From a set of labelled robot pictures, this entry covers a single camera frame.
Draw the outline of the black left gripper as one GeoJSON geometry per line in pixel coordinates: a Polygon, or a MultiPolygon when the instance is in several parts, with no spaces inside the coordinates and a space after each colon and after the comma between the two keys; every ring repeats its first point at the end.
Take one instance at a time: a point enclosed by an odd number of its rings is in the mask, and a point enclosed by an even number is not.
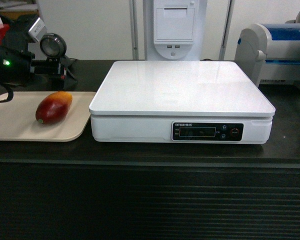
{"type": "Polygon", "coordinates": [[[24,86],[32,81],[34,75],[47,75],[51,89],[73,91],[78,80],[72,74],[72,61],[67,56],[35,60],[31,52],[19,52],[0,46],[0,84],[24,86]]]}

